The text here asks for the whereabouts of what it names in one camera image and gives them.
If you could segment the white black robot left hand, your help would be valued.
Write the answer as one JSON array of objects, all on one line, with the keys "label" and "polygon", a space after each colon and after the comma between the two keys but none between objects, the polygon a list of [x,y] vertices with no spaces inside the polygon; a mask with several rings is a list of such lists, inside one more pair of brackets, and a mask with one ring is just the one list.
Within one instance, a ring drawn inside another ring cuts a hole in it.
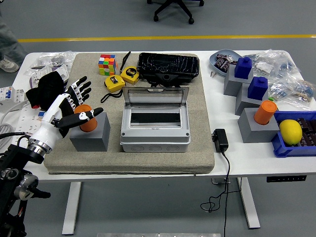
[{"label": "white black robot left hand", "polygon": [[52,72],[39,80],[38,87],[27,91],[31,106],[45,111],[39,130],[28,141],[29,150],[50,153],[69,129],[94,121],[103,112],[103,108],[96,108],[75,113],[75,108],[89,98],[90,85],[84,76],[65,89],[61,76]]}]

